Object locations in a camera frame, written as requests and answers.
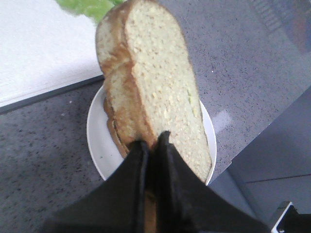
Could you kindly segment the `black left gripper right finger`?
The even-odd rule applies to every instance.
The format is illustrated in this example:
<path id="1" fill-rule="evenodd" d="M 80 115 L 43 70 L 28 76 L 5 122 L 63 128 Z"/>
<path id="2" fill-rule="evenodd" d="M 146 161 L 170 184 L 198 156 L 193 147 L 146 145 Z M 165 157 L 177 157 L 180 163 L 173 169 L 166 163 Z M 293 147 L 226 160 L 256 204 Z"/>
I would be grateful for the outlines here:
<path id="1" fill-rule="evenodd" d="M 202 183 L 169 143 L 158 138 L 157 227 L 161 233 L 268 233 L 263 222 L 234 207 Z"/>

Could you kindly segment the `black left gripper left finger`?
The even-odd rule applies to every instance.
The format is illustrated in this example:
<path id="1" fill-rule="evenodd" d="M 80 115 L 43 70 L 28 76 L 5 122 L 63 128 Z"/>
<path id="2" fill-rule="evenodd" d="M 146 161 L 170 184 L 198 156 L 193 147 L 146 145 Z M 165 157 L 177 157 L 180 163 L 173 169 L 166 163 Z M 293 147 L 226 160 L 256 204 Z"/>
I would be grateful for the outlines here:
<path id="1" fill-rule="evenodd" d="M 56 212 L 45 233 L 144 232 L 145 178 L 149 150 L 136 141 L 115 172 L 89 195 Z"/>

